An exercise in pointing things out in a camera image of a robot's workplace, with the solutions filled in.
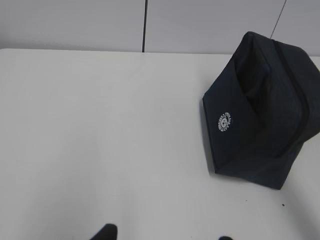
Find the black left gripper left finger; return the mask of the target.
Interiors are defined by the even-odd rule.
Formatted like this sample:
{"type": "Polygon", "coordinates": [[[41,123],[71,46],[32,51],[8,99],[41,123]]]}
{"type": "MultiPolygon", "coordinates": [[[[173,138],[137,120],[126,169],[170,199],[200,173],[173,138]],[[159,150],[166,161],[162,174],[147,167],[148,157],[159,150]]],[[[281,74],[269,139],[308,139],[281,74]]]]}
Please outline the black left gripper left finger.
{"type": "Polygon", "coordinates": [[[118,239],[118,222],[116,219],[108,219],[92,235],[91,240],[117,240],[118,239]]]}

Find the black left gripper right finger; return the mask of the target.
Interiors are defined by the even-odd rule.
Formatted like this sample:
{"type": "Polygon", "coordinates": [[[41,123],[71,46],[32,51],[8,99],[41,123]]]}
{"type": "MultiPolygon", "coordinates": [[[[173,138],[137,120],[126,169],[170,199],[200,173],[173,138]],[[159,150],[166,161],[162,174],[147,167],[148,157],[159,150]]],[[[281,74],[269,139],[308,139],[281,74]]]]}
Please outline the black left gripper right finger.
{"type": "Polygon", "coordinates": [[[233,238],[231,238],[229,236],[221,236],[221,237],[219,237],[218,240],[233,240],[233,238]]]}

